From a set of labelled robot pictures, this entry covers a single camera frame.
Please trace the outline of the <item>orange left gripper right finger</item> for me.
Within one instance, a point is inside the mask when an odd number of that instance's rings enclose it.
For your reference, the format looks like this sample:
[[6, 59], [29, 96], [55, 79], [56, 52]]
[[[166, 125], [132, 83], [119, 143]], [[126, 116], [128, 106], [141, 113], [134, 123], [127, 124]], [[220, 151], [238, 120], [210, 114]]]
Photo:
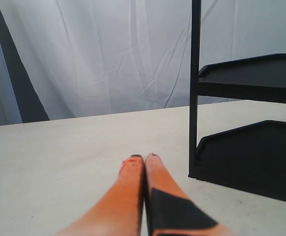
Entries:
[[145, 206], [150, 236], [231, 236], [232, 231], [198, 208], [176, 183], [161, 158], [145, 159]]

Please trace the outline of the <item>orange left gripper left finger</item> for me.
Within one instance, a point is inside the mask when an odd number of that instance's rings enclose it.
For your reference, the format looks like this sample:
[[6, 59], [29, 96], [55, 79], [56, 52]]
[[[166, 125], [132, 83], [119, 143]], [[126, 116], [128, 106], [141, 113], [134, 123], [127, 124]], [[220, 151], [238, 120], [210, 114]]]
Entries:
[[141, 232], [144, 159], [132, 155], [123, 161], [117, 180], [83, 216], [58, 236], [138, 236]]

